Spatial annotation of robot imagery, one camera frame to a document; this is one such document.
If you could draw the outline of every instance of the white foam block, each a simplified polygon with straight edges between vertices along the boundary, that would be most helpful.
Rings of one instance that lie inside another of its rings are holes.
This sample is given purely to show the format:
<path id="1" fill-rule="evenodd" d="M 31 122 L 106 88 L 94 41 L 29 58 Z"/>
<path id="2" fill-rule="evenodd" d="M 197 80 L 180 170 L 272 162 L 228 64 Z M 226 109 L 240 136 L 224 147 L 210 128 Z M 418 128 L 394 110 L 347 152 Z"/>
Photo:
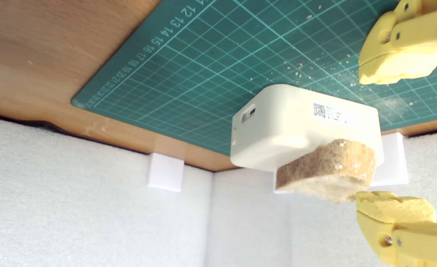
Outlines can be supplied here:
<path id="1" fill-rule="evenodd" d="M 408 184 L 408 169 L 406 168 L 403 138 L 403 135 L 399 132 L 381 137 L 385 160 L 376 169 L 371 186 Z"/>
<path id="2" fill-rule="evenodd" d="M 166 155 L 152 153 L 149 155 L 148 186 L 180 192 L 184 161 Z"/>

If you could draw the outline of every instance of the printed number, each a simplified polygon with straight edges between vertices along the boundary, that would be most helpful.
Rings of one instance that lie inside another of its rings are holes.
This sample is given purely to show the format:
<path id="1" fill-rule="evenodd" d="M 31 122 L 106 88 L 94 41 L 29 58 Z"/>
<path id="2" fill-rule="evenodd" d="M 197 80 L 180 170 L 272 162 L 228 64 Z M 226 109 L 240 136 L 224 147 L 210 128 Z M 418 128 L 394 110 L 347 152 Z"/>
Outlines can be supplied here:
<path id="1" fill-rule="evenodd" d="M 163 42 L 163 39 L 156 36 L 156 37 L 154 37 L 154 39 L 151 40 L 151 42 L 153 44 L 159 46 Z"/>
<path id="2" fill-rule="evenodd" d="M 129 64 L 130 66 L 138 66 L 138 65 L 139 65 L 139 62 L 136 61 L 136 60 L 134 60 L 134 59 L 131 59 L 131 60 L 128 62 L 128 64 Z"/>
<path id="3" fill-rule="evenodd" d="M 172 30 L 169 29 L 168 27 L 164 27 L 164 30 L 161 30 L 160 32 L 161 32 L 162 35 L 164 35 L 166 37 L 169 37 L 169 33 L 172 33 Z"/>
<path id="4" fill-rule="evenodd" d="M 143 61 L 143 60 L 146 58 L 146 55 L 145 55 L 145 54 L 142 54 L 142 53 L 137 53 L 137 54 L 136 54 L 136 57 L 139 58 L 140 61 Z"/>
<path id="5" fill-rule="evenodd" d="M 181 13 L 184 13 L 184 15 L 186 15 L 186 17 L 191 17 L 192 16 L 192 12 L 186 10 L 185 7 L 181 10 Z"/>
<path id="6" fill-rule="evenodd" d="M 152 53 L 152 51 L 154 50 L 154 47 L 152 47 L 148 44 L 146 47 L 143 47 L 142 50 L 144 52 L 147 52 L 147 53 Z"/>
<path id="7" fill-rule="evenodd" d="M 126 73 L 130 73 L 130 72 L 132 71 L 132 68 L 130 68 L 130 67 L 128 67 L 128 66 L 125 66 L 125 67 L 122 68 L 122 70 L 123 70 L 124 72 L 126 72 Z"/>
<path id="8" fill-rule="evenodd" d="M 119 77 L 119 78 L 124 78 L 124 77 L 125 77 L 125 74 L 122 73 L 121 71 L 118 71 L 118 73 L 116 74 L 116 76 Z"/>
<path id="9" fill-rule="evenodd" d="M 177 28 L 181 26 L 181 24 L 176 22 L 176 20 L 171 20 L 171 25 Z"/>

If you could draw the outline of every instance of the yellow foam pad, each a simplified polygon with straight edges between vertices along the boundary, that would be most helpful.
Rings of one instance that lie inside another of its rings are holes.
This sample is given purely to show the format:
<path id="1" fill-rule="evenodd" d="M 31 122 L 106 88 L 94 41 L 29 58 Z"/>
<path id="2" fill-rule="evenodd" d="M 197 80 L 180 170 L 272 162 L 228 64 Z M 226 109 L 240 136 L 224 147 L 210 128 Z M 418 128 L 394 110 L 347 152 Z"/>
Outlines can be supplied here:
<path id="1" fill-rule="evenodd" d="M 358 192 L 357 210 L 383 223 L 436 222 L 436 211 L 425 199 L 398 197 L 391 192 Z"/>

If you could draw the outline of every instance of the white plastic box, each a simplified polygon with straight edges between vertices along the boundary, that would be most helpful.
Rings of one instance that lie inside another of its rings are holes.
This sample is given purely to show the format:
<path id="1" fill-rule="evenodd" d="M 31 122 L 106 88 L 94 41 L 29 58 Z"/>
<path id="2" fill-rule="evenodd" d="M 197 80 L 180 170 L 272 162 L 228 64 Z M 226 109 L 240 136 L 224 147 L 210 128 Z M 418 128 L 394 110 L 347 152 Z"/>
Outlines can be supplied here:
<path id="1" fill-rule="evenodd" d="M 376 108 L 295 86 L 264 88 L 232 120 L 231 161 L 276 171 L 335 139 L 359 141 L 383 162 Z"/>

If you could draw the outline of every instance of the wooden table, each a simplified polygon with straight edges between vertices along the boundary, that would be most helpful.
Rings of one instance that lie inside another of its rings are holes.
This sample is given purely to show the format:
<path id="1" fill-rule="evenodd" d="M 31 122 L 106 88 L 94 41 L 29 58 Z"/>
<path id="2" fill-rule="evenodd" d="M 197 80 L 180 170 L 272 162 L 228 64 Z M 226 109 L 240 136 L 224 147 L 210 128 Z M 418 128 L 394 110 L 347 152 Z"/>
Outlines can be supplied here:
<path id="1" fill-rule="evenodd" d="M 233 169 L 230 158 L 70 105 L 159 0 L 0 0 L 0 115 L 47 121 L 73 135 L 189 165 Z M 437 121 L 398 129 L 437 130 Z"/>

